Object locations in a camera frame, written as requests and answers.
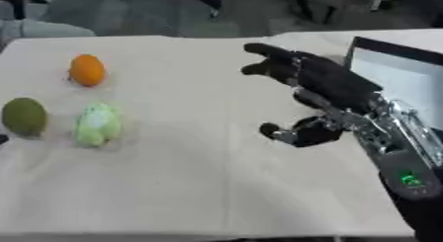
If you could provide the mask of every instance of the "white tablecloth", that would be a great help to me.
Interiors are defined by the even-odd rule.
[[[35,98],[50,121],[43,140],[0,148],[0,233],[411,234],[352,135],[305,149],[269,141],[261,123],[314,111],[290,88],[239,73],[261,59],[242,51],[248,41],[339,59],[356,35],[443,51],[443,32],[432,30],[13,42],[0,56],[0,104]],[[66,81],[79,53],[103,60],[105,83]],[[73,120],[94,101],[121,108],[125,135],[76,147]]]

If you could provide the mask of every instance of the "green led light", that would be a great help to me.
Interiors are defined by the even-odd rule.
[[[400,173],[401,181],[410,187],[422,186],[423,182],[418,179],[411,171]]]

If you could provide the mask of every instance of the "black glove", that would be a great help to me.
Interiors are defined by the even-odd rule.
[[[320,95],[331,106],[356,113],[368,111],[369,96],[382,88],[334,61],[302,51],[287,51],[279,47],[248,43],[244,49],[266,57],[261,63],[247,65],[241,69],[245,75],[269,76],[280,83],[293,87],[302,87]],[[306,99],[302,93],[294,93],[294,99],[311,108],[318,105]],[[306,147],[337,140],[342,128],[330,129],[312,119],[299,121],[292,130],[297,131],[297,138],[291,143],[296,147]],[[273,123],[261,126],[261,132],[273,139],[273,132],[280,128]]]

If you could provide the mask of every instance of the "robotic hand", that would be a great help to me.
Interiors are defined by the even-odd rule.
[[[262,134],[307,147],[352,131],[417,237],[425,241],[429,234],[439,234],[441,240],[431,241],[443,241],[443,145],[416,110],[388,101],[381,86],[327,58],[262,43],[249,43],[244,49],[266,59],[243,67],[243,74],[269,76],[289,85],[297,101],[321,111],[290,129],[264,123]]]

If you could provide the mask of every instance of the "gray carpet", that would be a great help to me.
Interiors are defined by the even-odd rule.
[[[197,0],[53,0],[42,19],[91,29],[99,36],[164,35],[189,38],[263,37],[284,32],[429,28],[419,0],[370,12],[357,2],[339,22],[319,25],[295,17],[289,0],[222,0],[221,16]]]

